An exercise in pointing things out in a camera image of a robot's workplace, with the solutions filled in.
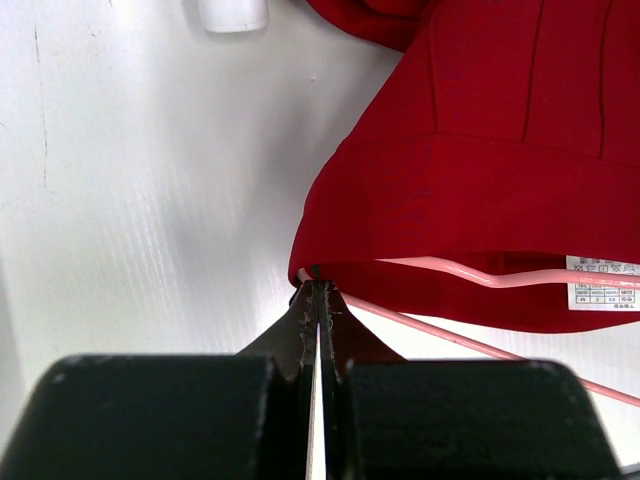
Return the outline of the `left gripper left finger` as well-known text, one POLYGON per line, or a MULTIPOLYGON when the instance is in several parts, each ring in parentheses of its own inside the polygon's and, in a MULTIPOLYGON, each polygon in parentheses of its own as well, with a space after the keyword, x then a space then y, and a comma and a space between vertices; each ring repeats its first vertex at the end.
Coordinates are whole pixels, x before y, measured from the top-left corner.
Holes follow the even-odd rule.
POLYGON ((5 479, 302 479, 319 287, 234 355, 78 354, 42 375, 5 479))

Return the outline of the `red skirt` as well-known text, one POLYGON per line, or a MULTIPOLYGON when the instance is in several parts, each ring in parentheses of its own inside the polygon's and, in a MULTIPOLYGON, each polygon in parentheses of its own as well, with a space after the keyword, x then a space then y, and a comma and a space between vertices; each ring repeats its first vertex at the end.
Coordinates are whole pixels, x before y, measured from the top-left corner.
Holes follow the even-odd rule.
POLYGON ((635 1, 316 1, 401 53, 307 196, 288 277, 411 314, 533 333, 636 322, 579 311, 560 284, 492 289, 410 265, 493 274, 569 257, 639 260, 635 1))

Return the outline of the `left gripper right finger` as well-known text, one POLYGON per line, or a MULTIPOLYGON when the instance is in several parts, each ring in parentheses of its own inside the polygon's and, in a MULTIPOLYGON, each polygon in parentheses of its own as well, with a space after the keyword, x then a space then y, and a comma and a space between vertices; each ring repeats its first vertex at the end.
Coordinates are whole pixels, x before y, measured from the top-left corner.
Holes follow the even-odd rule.
POLYGON ((619 479, 595 408, 547 360, 401 357, 317 285, 331 479, 619 479))

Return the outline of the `pink clothes hanger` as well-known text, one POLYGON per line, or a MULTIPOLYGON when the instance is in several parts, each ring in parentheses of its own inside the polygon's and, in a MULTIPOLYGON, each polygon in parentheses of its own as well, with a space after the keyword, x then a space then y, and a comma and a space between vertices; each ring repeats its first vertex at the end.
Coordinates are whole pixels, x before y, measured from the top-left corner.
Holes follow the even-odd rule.
MULTIPOLYGON (((524 360, 524 357, 517 356, 511 352, 493 347, 491 345, 479 342, 469 337, 465 337, 463 335, 454 333, 452 331, 423 322, 421 320, 415 319, 408 315, 405 315, 399 312, 394 312, 392 310, 389 310, 384 307, 367 302, 365 300, 353 297, 351 295, 342 294, 342 298, 346 302, 346 304, 349 306, 360 308, 366 312, 376 314, 385 319, 413 328, 423 333, 435 336, 442 340, 457 344, 469 350, 488 355, 489 357, 492 357, 494 359, 524 360)), ((607 386, 604 386, 598 383, 594 383, 586 379, 580 378, 580 382, 587 390, 593 393, 597 393, 597 394, 606 396, 608 398, 611 398, 635 407, 639 406, 639 398, 636 396, 624 393, 616 389, 609 388, 607 386)))

